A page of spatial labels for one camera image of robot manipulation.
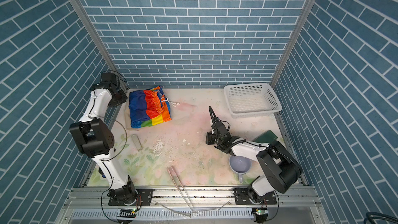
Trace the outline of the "rainbow coloured shorts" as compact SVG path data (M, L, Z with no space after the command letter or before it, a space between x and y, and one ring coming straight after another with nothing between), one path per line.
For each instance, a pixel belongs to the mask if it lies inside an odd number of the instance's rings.
M171 102L161 86L130 92L130 126L138 129L171 121L171 105L177 107L180 104Z

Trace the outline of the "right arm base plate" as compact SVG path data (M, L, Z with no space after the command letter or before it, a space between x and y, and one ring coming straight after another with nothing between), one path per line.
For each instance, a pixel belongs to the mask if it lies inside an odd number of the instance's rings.
M277 199L274 192L267 193L262 197L257 197L253 190L244 187L235 187L232 194L236 205L276 205Z

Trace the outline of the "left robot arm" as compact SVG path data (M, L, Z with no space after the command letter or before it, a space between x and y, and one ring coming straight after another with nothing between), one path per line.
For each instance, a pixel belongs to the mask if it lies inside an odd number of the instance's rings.
M108 180L109 205L132 205L138 195L130 176L116 160L115 138L104 123L108 108L127 101L126 90L119 73L102 72L100 82L90 88L90 101L84 115L69 127L78 150L91 158L99 166L99 173Z

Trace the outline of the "beige shorts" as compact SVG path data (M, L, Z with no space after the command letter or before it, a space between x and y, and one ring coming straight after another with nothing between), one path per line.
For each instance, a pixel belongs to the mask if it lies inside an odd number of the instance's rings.
M131 127L131 118L130 118L130 109L128 106L125 107L124 110L124 120L125 120L125 127L127 130L132 130Z

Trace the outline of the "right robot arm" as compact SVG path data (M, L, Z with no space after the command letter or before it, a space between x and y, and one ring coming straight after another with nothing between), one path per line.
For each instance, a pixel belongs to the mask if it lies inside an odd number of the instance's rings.
M248 186L248 195L253 201L259 201L273 191L286 193L303 172L299 163L279 141L258 143L232 136L229 128L218 118L212 121L211 131L206 134L206 144L214 145L231 157L243 157L259 163L263 174Z

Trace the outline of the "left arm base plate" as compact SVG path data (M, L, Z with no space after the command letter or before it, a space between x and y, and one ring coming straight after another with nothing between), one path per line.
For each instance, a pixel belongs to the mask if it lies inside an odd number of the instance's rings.
M109 206L149 206L152 201L153 189L143 188L143 189L111 189L107 196L110 198Z

